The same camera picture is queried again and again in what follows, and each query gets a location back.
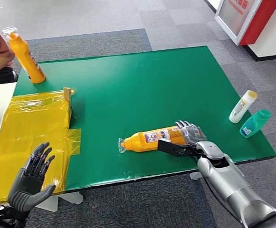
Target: teal bottle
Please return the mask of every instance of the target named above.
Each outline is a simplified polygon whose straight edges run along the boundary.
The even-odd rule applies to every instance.
[[[245,138],[251,137],[262,128],[271,113],[266,109],[261,109],[247,119],[240,129],[240,133]]]

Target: yellow bottle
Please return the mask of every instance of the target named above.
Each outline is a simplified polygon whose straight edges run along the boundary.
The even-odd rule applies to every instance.
[[[45,80],[44,73],[31,55],[27,42],[20,38],[15,27],[7,27],[2,33],[9,41],[10,48],[15,54],[20,64],[27,73],[32,83],[37,84]]]
[[[138,132],[126,139],[118,140],[119,151],[144,152],[157,150],[158,140],[161,138],[170,139],[172,143],[184,145],[185,141],[177,126],[166,127],[147,132]]]

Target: yellow plastic bag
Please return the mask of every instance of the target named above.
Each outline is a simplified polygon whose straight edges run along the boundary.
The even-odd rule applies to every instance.
[[[80,129],[69,130],[70,89],[15,96],[6,110],[0,130],[0,202],[8,194],[18,170],[37,145],[50,142],[55,155],[42,188],[54,183],[54,193],[65,190],[68,161],[80,149]]]

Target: white bottle cap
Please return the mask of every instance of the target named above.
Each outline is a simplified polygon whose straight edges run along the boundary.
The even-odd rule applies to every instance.
[[[243,97],[249,103],[253,103],[258,97],[258,94],[251,90],[247,90]]]

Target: silver robotic forearm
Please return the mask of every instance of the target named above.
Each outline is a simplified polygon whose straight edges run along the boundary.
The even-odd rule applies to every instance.
[[[212,142],[197,142],[196,147],[205,155],[197,161],[199,171],[227,202],[243,227],[276,228],[276,209],[253,191],[228,155]]]

